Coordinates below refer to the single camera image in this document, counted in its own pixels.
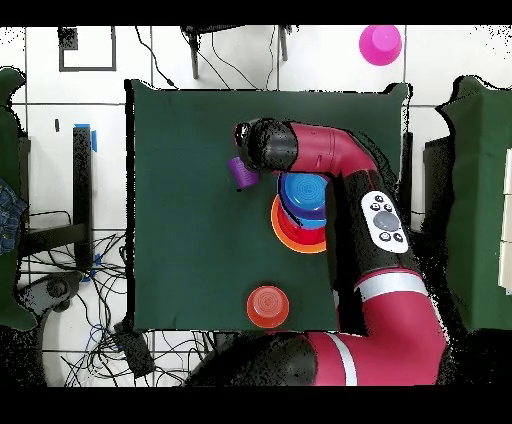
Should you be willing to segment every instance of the black stand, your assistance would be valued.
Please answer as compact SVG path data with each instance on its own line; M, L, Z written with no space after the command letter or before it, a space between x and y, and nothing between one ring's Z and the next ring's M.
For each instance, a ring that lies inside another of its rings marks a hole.
M30 140L20 140L21 194L29 203L28 154ZM28 221L28 212L24 215ZM89 128L73 128L73 224L22 234L20 255L30 256L74 243L76 266L87 271L93 263L91 137Z

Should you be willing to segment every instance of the chair leg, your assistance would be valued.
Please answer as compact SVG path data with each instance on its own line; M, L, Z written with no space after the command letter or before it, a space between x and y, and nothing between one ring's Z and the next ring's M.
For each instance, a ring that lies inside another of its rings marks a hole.
M283 60L288 60L288 49L286 48L286 29L285 25L279 25L279 41L281 43L281 51L283 52Z
M197 43L197 35L189 36L189 44L190 44L190 56L192 58L192 76L194 79L199 78L199 69L197 64L197 51L198 43Z

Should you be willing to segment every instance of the red bowl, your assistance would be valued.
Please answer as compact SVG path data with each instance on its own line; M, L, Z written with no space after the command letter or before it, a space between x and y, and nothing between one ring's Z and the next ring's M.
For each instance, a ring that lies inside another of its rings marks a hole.
M281 202L279 202L279 206L277 208L277 220L283 233L295 243L312 245L325 241L325 227L316 228L314 230L306 230L300 227L286 216L286 213L281 206Z

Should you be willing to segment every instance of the purple cup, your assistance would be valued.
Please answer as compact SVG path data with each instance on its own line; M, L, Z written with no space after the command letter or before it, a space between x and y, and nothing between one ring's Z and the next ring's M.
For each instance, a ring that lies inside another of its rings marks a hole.
M238 156L228 161L228 166L239 189L250 187L260 181L260 174L248 169Z

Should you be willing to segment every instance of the pink cup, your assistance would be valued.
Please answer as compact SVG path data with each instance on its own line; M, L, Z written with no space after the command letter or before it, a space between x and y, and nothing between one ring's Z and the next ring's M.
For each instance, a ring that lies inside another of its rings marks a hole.
M359 50L372 65L389 65L400 55L402 39L394 25L369 25L361 34Z

